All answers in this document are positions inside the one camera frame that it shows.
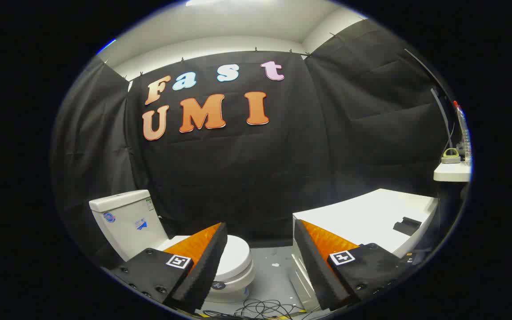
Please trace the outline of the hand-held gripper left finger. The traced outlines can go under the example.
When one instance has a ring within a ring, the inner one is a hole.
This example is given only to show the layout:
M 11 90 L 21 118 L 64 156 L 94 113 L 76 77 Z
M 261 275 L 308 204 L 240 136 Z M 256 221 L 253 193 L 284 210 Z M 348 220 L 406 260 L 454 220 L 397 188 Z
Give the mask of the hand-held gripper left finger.
M 101 267 L 139 295 L 193 314 L 205 302 L 228 242 L 219 222 L 168 245 L 159 222 L 106 231 Z

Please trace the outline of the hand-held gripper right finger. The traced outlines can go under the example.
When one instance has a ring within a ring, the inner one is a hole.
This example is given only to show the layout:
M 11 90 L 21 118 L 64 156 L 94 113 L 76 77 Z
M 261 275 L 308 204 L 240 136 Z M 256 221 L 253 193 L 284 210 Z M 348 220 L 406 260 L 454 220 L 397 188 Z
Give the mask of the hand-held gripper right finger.
M 354 244 L 297 219 L 293 226 L 305 270 L 322 309 L 371 300 L 411 270 L 411 263 L 375 243 Z

